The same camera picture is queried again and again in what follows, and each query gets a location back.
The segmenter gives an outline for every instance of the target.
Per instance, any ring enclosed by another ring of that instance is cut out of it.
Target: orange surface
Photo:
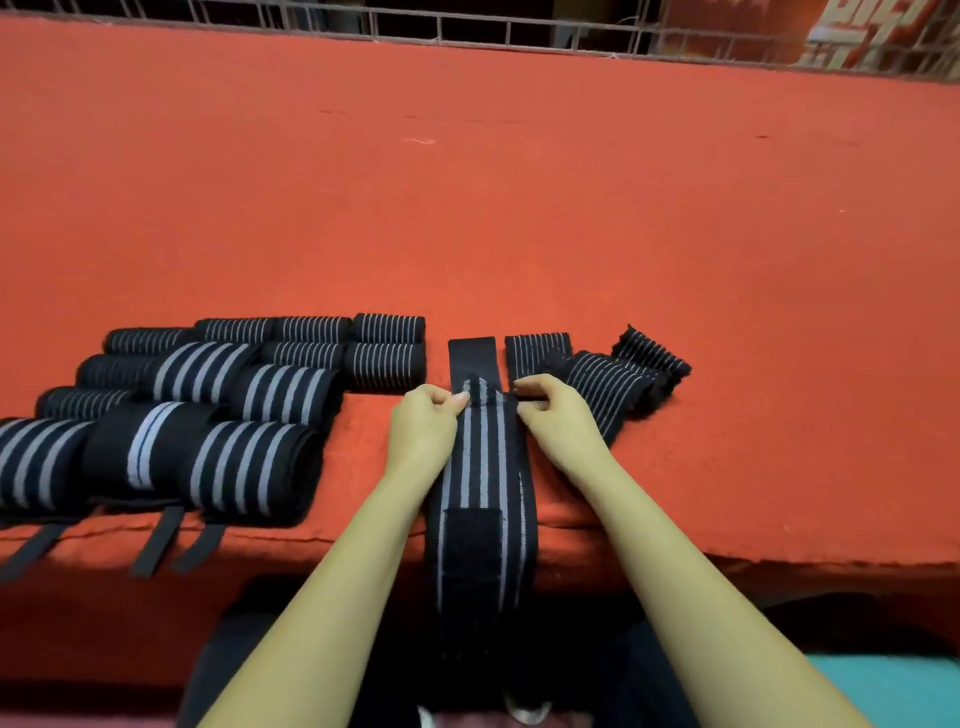
[[[0,99],[4,415],[115,327],[422,314],[445,384],[451,337],[606,351],[631,322],[694,373],[614,451],[700,548],[732,572],[960,573],[955,87],[3,17]],[[77,622],[48,613],[80,601],[125,645],[97,675],[180,679],[187,659],[124,650],[205,634],[250,573],[315,563],[394,402],[348,396],[307,521],[232,529],[195,574],[123,577],[152,516],[70,529],[4,587],[0,676],[88,674],[62,652]],[[539,588],[621,585],[535,466]],[[0,532],[0,557],[30,533]],[[208,608],[172,606],[190,595]]]

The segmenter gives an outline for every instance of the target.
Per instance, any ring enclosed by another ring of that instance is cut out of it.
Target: metal grille
[[[295,0],[0,0],[7,12],[107,23],[190,26],[422,45],[796,68],[941,82],[960,80],[960,0],[935,0],[916,42],[877,42],[849,26],[819,35],[765,36],[670,26],[669,0],[618,23],[482,15]],[[843,0],[829,0],[840,8]],[[874,0],[860,0],[875,8]],[[650,21],[651,15],[659,19]]]

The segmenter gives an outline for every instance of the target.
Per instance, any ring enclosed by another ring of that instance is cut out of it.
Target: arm
[[[549,399],[519,415],[604,524],[701,723],[869,725],[619,466],[574,389],[550,375],[516,389]]]
[[[453,450],[467,402],[429,384],[403,398],[383,479],[201,728],[348,724],[410,526]]]

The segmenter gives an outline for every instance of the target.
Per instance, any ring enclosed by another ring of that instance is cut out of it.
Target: finger
[[[468,404],[470,404],[469,392],[461,392],[456,395],[451,395],[447,401],[441,404],[440,411],[449,412],[456,417],[467,408]]]
[[[545,401],[522,401],[516,406],[516,413],[523,423],[529,427],[549,406],[550,404]]]
[[[453,397],[450,392],[440,387],[435,387],[433,384],[421,384],[414,392],[423,392],[434,404],[443,404]]]
[[[514,382],[514,388],[523,397],[556,397],[564,383],[553,375],[525,376]]]

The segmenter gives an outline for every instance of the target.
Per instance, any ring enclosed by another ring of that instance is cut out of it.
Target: black strap
[[[189,573],[213,555],[226,531],[225,523],[208,523],[190,548],[174,559],[170,568],[176,573]]]
[[[0,584],[6,584],[23,575],[34,561],[46,556],[63,535],[63,531],[69,527],[69,523],[47,523],[42,526],[0,566]]]
[[[170,505],[163,509],[160,520],[156,522],[147,544],[140,549],[130,569],[130,576],[149,579],[156,573],[170,544],[177,538],[180,522],[183,521],[183,506]]]
[[[496,364],[496,338],[450,339],[450,389],[459,392],[464,382],[475,376],[501,389],[500,368]]]
[[[427,501],[425,562],[444,656],[474,663],[490,656],[501,617],[529,590],[537,510],[526,430],[516,397],[500,389],[495,339],[454,340],[449,350],[450,372],[466,378],[470,404]],[[458,378],[453,383],[455,390],[464,387]]]

